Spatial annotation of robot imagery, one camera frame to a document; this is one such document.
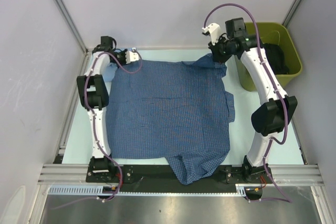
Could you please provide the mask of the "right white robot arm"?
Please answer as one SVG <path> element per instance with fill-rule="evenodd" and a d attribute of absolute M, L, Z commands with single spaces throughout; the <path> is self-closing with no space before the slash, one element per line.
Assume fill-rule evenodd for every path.
<path fill-rule="evenodd" d="M 274 142 L 279 145 L 285 143 L 288 124 L 298 101 L 296 97 L 290 97 L 277 80 L 259 33 L 249 34 L 242 18 L 231 19 L 225 26 L 223 33 L 219 24 L 211 23 L 203 27 L 203 34 L 211 38 L 208 47 L 213 60 L 225 63 L 230 57 L 237 57 L 247 69 L 258 92 L 260 107 L 251 115 L 254 139 L 238 170 L 245 182 L 257 183 L 269 175 L 267 160 L 270 149 Z"/>

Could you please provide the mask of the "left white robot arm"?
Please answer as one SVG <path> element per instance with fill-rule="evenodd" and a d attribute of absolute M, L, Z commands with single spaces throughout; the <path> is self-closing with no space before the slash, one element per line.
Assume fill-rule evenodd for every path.
<path fill-rule="evenodd" d="M 87 111 L 92 133 L 92 157 L 89 161 L 86 182 L 112 182 L 118 169 L 111 158 L 106 129 L 106 111 L 109 94 L 103 79 L 106 68 L 112 64 L 126 64 L 126 50 L 117 48 L 110 36 L 102 36 L 92 51 L 88 70 L 77 77 L 77 89 L 82 107 Z"/>

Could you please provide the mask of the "blue checkered long sleeve shirt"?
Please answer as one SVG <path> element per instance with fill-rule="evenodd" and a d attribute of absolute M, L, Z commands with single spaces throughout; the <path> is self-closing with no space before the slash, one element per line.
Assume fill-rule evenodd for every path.
<path fill-rule="evenodd" d="M 226 66 L 197 61 L 132 63 L 111 81 L 107 139 L 114 158 L 165 158 L 180 183 L 211 176 L 230 151 L 234 97 Z"/>

